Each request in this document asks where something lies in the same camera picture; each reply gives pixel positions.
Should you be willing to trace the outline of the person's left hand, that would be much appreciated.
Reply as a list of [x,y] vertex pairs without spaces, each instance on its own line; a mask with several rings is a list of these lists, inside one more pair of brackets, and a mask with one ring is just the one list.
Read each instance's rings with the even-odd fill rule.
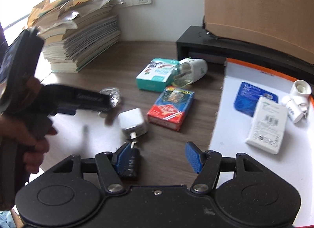
[[22,159],[27,172],[31,174],[39,172],[44,155],[49,152],[49,142],[46,138],[35,139],[22,121],[1,114],[1,139],[9,139],[27,147],[34,147],[33,150],[26,152]]

